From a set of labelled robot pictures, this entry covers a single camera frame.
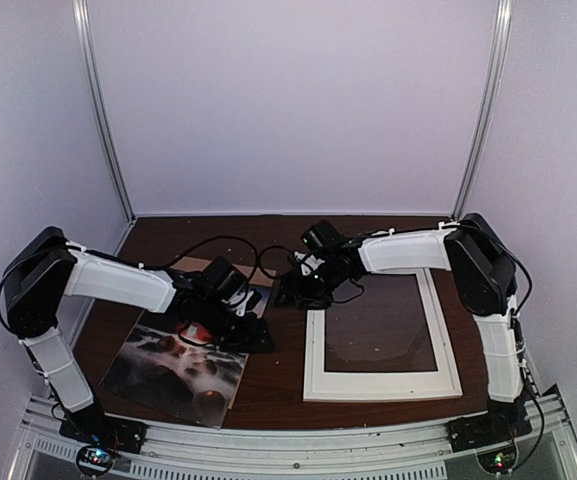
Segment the clear acrylic sheet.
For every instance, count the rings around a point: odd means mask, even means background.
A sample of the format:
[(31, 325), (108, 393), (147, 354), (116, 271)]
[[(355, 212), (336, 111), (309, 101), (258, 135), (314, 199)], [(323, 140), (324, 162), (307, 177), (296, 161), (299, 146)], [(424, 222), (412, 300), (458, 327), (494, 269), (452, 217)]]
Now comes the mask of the clear acrylic sheet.
[(325, 312), (324, 370), (332, 373), (425, 373), (438, 369), (414, 274), (370, 275), (339, 287)]

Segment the landscape photo print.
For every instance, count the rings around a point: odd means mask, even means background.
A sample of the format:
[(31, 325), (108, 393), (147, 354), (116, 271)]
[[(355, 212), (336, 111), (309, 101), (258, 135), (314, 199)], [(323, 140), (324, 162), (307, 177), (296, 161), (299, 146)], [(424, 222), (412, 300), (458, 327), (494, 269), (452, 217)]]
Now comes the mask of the landscape photo print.
[(185, 423), (219, 428), (249, 356), (206, 347), (197, 323), (183, 337), (178, 330), (176, 321), (142, 312), (100, 386)]

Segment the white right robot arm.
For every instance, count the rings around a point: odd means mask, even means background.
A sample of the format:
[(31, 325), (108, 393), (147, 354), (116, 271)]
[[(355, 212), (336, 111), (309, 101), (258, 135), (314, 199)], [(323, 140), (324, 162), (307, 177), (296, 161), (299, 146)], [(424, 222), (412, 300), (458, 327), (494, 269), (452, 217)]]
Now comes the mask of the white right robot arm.
[(323, 220), (307, 229), (301, 241), (306, 252), (290, 253), (291, 268), (279, 278), (278, 308), (327, 309), (340, 285), (369, 274), (450, 272), (483, 345), (489, 412), (481, 419), (481, 433), (498, 442), (518, 426), (525, 401), (523, 337), (517, 326), (523, 303), (516, 281), (522, 264), (481, 214), (469, 213), (434, 229), (355, 236), (344, 236)]

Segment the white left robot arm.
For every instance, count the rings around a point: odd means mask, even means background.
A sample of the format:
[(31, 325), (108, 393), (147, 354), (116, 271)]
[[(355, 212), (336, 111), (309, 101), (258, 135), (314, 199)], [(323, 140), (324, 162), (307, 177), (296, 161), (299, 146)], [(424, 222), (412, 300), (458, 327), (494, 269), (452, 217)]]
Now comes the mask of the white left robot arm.
[(112, 424), (62, 333), (66, 299), (106, 302), (182, 324), (197, 323), (223, 351), (267, 353), (274, 342), (254, 309), (260, 298), (252, 276), (224, 257), (195, 270), (174, 264), (130, 262), (44, 228), (5, 267), (0, 278), (0, 324), (36, 364), (74, 429), (91, 444), (105, 442)]

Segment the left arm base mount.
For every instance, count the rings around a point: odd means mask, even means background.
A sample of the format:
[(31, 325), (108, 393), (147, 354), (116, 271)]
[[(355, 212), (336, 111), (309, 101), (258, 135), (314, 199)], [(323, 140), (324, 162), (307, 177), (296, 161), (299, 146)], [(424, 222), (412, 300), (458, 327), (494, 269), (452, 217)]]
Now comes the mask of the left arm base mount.
[(147, 425), (141, 421), (109, 416), (93, 394), (92, 404), (73, 411), (55, 395), (63, 413), (59, 434), (82, 443), (75, 454), (75, 466), (86, 479), (108, 474), (122, 453), (139, 454), (145, 442)]

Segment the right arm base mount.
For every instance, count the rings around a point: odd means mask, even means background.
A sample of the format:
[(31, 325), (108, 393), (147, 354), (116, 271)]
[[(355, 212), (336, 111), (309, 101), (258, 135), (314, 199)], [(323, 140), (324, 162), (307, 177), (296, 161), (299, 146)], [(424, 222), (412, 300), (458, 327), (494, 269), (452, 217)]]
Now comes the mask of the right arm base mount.
[(517, 439), (532, 432), (524, 401), (513, 403), (489, 399), (487, 411), (459, 417), (447, 423), (453, 452), (477, 450), (479, 466), (485, 473), (510, 474), (519, 463)]

